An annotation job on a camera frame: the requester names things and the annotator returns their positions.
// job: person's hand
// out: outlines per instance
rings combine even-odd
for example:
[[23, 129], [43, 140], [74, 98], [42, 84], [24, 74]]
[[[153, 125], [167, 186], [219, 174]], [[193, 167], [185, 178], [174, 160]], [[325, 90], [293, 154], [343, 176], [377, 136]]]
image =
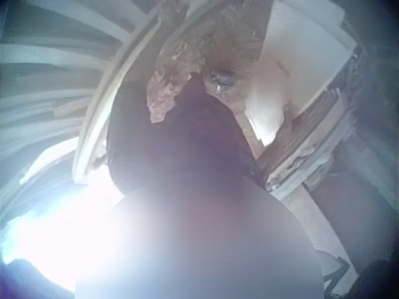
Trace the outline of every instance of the person's hand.
[[158, 15], [161, 28], [170, 31], [180, 26], [186, 18], [189, 6], [188, 0], [163, 0]]

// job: person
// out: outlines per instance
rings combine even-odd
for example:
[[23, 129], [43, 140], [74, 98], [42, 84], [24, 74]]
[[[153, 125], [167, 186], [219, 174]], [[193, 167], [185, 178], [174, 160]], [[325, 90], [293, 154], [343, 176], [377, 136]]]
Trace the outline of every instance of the person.
[[161, 27], [126, 74], [113, 103], [107, 135], [111, 178], [124, 195], [173, 173], [207, 169], [264, 187], [260, 170], [233, 112], [206, 92], [200, 74], [175, 98], [161, 123], [151, 123], [147, 84], [170, 32], [186, 7], [161, 16]]

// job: bright light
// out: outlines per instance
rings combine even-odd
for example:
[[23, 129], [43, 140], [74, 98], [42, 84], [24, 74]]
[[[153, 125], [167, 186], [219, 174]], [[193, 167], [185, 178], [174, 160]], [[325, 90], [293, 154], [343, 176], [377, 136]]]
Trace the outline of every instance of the bright light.
[[4, 261], [26, 259], [49, 280], [73, 292], [79, 273], [91, 270], [81, 265], [86, 264], [82, 252], [98, 239], [94, 224], [121, 198], [102, 166], [80, 194], [59, 200], [63, 204], [58, 203], [51, 214], [38, 218], [28, 213], [11, 221], [2, 243]]

